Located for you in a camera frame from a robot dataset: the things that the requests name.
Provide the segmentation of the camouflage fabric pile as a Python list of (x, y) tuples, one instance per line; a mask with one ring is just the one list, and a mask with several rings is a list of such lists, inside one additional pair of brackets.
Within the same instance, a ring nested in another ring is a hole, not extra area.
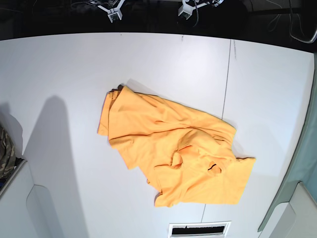
[(0, 126), (0, 178), (7, 178), (14, 170), (15, 146), (7, 131)]

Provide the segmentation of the white floor vent grille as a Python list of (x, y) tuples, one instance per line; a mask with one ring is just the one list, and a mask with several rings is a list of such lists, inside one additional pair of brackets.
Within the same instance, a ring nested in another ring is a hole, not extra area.
[(172, 223), (169, 238), (225, 238), (231, 221), (211, 223)]

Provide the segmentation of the orange t-shirt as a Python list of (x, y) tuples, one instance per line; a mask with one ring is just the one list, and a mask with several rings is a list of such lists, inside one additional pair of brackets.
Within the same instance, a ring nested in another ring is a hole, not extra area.
[(238, 204), (255, 158), (235, 157), (235, 133), (208, 113), (127, 86), (107, 93), (98, 128), (158, 191), (156, 207)]

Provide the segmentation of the grey chair frame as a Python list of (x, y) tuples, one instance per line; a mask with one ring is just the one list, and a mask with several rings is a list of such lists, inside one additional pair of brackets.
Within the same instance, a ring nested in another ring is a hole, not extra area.
[(300, 32), (302, 33), (302, 37), (299, 37), (298, 35), (296, 35), (293, 32), (293, 17), (294, 17), (294, 13), (293, 13), (293, 7), (292, 7), (292, 1), (289, 0), (289, 18), (290, 18), (290, 24), (289, 24), (289, 35), (292, 39), (304, 43), (304, 44), (313, 44), (316, 40), (317, 40), (317, 30), (315, 29), (313, 35), (310, 38), (307, 38), (306, 35), (304, 34), (303, 31), (303, 27), (302, 27), (302, 21), (301, 21), (301, 17), (300, 15), (297, 13), (296, 15), (298, 16), (298, 20), (299, 20), (299, 27), (300, 27)]

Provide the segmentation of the white right cabinet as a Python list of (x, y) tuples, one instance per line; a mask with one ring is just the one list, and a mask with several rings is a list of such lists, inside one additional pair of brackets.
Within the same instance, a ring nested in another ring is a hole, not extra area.
[(299, 183), (289, 202), (276, 206), (261, 238), (315, 238), (317, 203), (303, 183)]

